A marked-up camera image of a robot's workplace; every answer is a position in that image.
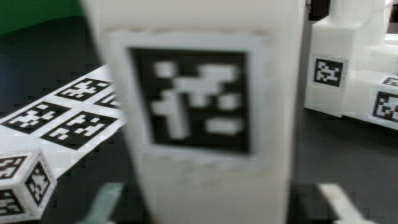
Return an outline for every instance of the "white block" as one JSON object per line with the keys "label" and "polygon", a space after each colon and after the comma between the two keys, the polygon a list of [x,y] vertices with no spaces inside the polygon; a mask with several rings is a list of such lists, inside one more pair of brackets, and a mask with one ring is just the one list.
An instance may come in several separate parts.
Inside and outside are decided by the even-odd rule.
{"label": "white block", "polygon": [[392,111],[398,111],[398,105],[392,105],[398,99],[396,83],[396,76],[365,70],[357,72],[348,80],[344,116],[398,130],[398,114]]}
{"label": "white block", "polygon": [[40,149],[0,153],[0,223],[40,218],[54,185]]}

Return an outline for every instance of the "dark background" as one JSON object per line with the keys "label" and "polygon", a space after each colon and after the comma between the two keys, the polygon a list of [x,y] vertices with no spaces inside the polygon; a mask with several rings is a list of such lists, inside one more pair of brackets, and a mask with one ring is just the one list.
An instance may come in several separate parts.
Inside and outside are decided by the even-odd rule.
{"label": "dark background", "polygon": [[[307,21],[301,40],[293,181],[337,183],[365,216],[380,224],[396,224],[398,132],[301,108],[310,24],[312,21]],[[398,31],[396,25],[390,25],[390,32]],[[99,66],[81,17],[51,20],[3,34],[0,117]],[[42,216],[44,224],[70,224],[83,219],[104,182],[127,184],[113,217],[140,223],[145,212],[120,131],[58,178]]]}

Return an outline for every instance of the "black and white marker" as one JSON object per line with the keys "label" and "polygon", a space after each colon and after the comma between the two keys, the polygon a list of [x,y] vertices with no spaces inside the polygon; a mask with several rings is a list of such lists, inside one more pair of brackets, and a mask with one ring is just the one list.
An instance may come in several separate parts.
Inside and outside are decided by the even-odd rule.
{"label": "black and white marker", "polygon": [[83,4],[152,222],[284,224],[303,1]]}

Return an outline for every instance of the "marker cube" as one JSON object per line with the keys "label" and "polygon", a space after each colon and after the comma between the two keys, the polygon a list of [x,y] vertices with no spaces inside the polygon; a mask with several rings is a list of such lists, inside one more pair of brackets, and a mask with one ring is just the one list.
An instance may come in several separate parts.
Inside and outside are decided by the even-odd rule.
{"label": "marker cube", "polygon": [[0,154],[0,223],[40,218],[56,180],[38,149]]}

